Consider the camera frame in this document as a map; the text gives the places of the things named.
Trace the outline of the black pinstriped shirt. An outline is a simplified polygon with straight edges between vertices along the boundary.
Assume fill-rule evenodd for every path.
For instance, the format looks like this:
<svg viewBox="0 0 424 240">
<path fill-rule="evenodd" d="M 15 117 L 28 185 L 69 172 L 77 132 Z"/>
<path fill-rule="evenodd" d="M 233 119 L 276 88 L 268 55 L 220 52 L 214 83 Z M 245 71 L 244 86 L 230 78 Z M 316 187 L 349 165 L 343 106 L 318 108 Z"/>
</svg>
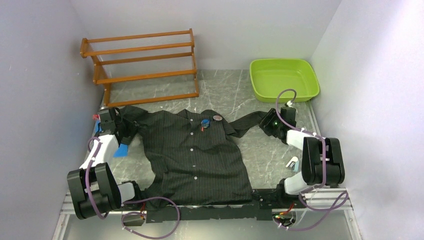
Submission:
<svg viewBox="0 0 424 240">
<path fill-rule="evenodd" d="M 217 112 L 195 113 L 165 110 L 148 112 L 135 106 L 121 109 L 122 116 L 137 126 L 144 153 L 155 175 L 142 193 L 152 200 L 162 195 L 182 204 L 214 204 L 251 200 L 251 183 L 242 153 L 234 138 L 243 137 L 258 125 L 264 111 L 249 113 L 235 121 L 213 120 Z M 210 120 L 202 128 L 201 121 Z"/>
</svg>

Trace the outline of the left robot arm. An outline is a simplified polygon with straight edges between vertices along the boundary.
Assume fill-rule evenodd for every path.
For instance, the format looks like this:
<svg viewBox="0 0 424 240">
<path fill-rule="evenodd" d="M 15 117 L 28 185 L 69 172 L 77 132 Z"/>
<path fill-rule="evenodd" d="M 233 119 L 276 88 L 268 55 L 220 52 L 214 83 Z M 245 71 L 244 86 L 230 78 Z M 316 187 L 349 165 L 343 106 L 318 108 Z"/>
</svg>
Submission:
<svg viewBox="0 0 424 240">
<path fill-rule="evenodd" d="M 104 219 L 123 204 L 130 210 L 137 210 L 144 198 L 136 191 L 133 181 L 117 184 L 109 166 L 134 127 L 124 120 L 116 107 L 102 107 L 97 117 L 99 130 L 88 140 L 86 160 L 77 170 L 67 174 L 74 212 L 80 220 L 94 216 Z"/>
</svg>

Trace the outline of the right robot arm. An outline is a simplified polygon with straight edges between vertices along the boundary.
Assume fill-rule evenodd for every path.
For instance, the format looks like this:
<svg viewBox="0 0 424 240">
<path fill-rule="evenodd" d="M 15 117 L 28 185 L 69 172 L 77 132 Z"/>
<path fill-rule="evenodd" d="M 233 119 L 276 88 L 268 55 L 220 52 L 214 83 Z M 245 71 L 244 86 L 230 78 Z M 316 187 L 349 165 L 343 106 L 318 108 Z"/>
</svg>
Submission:
<svg viewBox="0 0 424 240">
<path fill-rule="evenodd" d="M 275 193 L 275 202 L 282 208 L 293 203 L 295 196 L 319 186 L 336 186 L 345 180 L 345 168 L 340 141 L 321 137 L 304 128 L 296 128 L 296 110 L 282 107 L 270 109 L 259 123 L 267 136 L 302 152 L 298 172 L 282 181 L 283 189 Z"/>
</svg>

